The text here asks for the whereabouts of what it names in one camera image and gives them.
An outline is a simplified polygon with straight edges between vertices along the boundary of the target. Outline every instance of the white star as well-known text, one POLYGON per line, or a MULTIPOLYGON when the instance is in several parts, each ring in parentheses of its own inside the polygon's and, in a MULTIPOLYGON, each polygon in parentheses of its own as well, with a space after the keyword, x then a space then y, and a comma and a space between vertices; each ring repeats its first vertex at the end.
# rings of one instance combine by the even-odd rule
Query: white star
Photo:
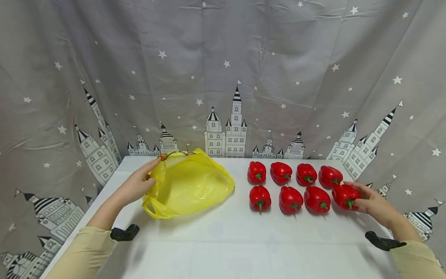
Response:
POLYGON ((353 7, 353 9, 351 9, 350 11, 352 14, 355 14, 358 12, 358 7, 353 7))
POLYGON ((158 56, 160 56, 161 59, 164 59, 164 57, 167 57, 167 55, 165 54, 165 51, 161 51, 161 50, 159 50, 159 53, 160 53, 160 54, 158 54, 158 56))
POLYGON ((397 84, 397 83, 401 84, 402 79, 399 76, 396 76, 396 78, 394 78, 392 80, 393 80, 393 84, 397 84))
POLYGON ((438 150, 438 148, 436 149, 436 150, 432 150, 432 156, 437 156, 437 157, 440 157, 440 153, 441 153, 441 151, 440 150, 438 150))
POLYGON ((59 133, 66 135, 66 133, 65 133, 66 128, 64 128, 63 125, 61 125, 60 127, 57 127, 57 129, 59 129, 59 133))
POLYGON ((54 64, 56 64, 56 68, 57 68, 59 71, 60 71, 60 68, 63 68, 63 67, 60 65, 59 61, 54 62, 54 64))

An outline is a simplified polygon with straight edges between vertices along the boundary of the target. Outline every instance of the red bell pepper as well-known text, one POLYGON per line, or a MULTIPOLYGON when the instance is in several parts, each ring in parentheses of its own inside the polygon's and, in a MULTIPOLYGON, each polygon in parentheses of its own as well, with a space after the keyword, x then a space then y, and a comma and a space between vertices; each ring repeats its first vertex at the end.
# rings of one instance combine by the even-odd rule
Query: red bell pepper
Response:
POLYGON ((279 195, 279 207, 284 214, 294 214, 301 209, 304 199, 293 187, 282 187, 279 195))
POLYGON ((310 164, 299 164, 297 166, 297 183, 301 186, 313 184, 318 178, 316 170, 310 164))
POLYGON ((330 196, 319 187, 308 186, 304 194, 305 205, 314 214, 327 213, 330 210, 330 196))
POLYGON ((358 190, 349 185, 336 185, 331 191, 334 202, 339 205, 340 208, 345 210, 357 209, 357 206, 351 204, 355 199, 360 199, 361 195, 358 190))
POLYGON ((261 184, 266 180, 266 167, 260 162, 250 162, 248 168, 248 181, 252 184, 261 184))
POLYGON ((319 171, 319 182, 325 188, 332 189, 335 185, 339 186, 343 179, 342 173, 333 167, 322 166, 319 171))
POLYGON ((271 164, 270 174, 275 183, 286 184, 293 174, 293 170, 287 164, 276 162, 271 164))
POLYGON ((263 185, 252 187, 249 192, 249 205, 255 211, 265 211, 271 207, 271 196, 263 185))

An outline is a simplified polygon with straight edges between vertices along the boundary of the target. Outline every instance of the yellow plastic bag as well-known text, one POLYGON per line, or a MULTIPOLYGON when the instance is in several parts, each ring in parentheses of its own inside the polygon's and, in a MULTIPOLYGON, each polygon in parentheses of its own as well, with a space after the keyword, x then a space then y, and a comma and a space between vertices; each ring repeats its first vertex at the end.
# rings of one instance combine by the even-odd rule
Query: yellow plastic bag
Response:
POLYGON ((157 180, 143 197, 143 208, 153 218, 191 214, 219 203, 234 190, 228 172, 197 148, 172 152, 150 173, 157 180))

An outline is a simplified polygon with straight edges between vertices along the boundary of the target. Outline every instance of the castle tower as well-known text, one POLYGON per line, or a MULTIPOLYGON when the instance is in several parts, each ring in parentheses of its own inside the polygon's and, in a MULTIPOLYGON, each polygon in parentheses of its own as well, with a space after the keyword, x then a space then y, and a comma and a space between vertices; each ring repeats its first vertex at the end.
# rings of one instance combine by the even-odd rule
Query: castle tower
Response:
POLYGON ((118 167, 118 162, 114 155, 111 154, 105 145, 99 146, 96 140, 88 133, 79 129, 75 124, 74 127, 78 132, 79 145, 81 151, 87 159, 87 165, 93 173, 94 177, 105 186, 118 167))
POLYGON ((353 141, 356 139, 358 134, 358 130, 356 128, 356 123, 358 119, 353 121, 353 124, 344 131, 339 141, 335 142, 333 148, 327 156, 327 160, 339 160, 342 163, 345 163, 350 152, 353 150, 355 145, 353 141))
POLYGON ((350 152, 349 157, 344 163, 344 167, 350 176, 356 181, 370 163, 376 158, 378 151, 378 142, 387 131, 393 120, 397 107, 404 107, 403 101, 399 104, 379 123, 378 127, 370 136, 363 137, 359 140, 358 145, 350 152))
POLYGON ((248 127, 242 115, 242 99, 240 97, 238 84, 242 84, 237 79, 234 98, 232 99, 231 118, 226 124, 226 157, 244 158, 246 147, 246 135, 248 127))
POLYGON ((160 146, 161 146, 161 153, 170 153, 175 151, 180 151, 178 149, 178 143, 174 136, 169 134, 166 131, 166 127, 164 124, 161 123, 161 136, 160 136, 160 146))
POLYGON ((34 205, 38 223, 50 230, 51 235, 65 242, 70 233, 84 216, 84 212, 70 199, 39 198, 34 194, 16 190, 16 195, 23 194, 26 201, 34 205))
POLYGON ((301 136, 302 131, 300 129, 297 138, 288 145, 284 159, 302 159, 304 157, 305 145, 301 140, 301 136))
POLYGON ((222 131, 222 121, 212 107, 206 118, 206 131, 204 132, 206 154, 214 158, 225 157, 225 139, 226 133, 222 131))
POLYGON ((112 130, 107 122, 105 122, 104 117, 102 116, 101 111, 99 110, 98 103, 93 98, 90 93, 84 88, 85 95, 87 96, 87 101, 90 104, 91 109, 96 115, 98 119, 100 130, 102 130, 103 136, 100 136, 104 141, 106 148, 112 153, 112 159, 116 161, 116 165, 118 165, 122 161, 121 153, 119 153, 118 145, 116 143, 115 137, 113 136, 112 130))

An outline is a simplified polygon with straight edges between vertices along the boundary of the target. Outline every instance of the black wrist strap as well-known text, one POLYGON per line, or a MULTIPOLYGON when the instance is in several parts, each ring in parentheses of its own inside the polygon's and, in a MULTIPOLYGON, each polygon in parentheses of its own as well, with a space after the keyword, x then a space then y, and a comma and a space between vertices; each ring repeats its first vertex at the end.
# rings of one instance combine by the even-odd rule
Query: black wrist strap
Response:
POLYGON ((384 251, 390 251, 390 249, 406 245, 405 242, 399 242, 393 239, 379 237, 373 231, 366 232, 365 238, 368 239, 370 243, 373 244, 376 248, 384 251))
POLYGON ((125 231, 113 228, 110 233, 110 238, 116 241, 132 241, 139 232, 139 227, 131 224, 125 231))

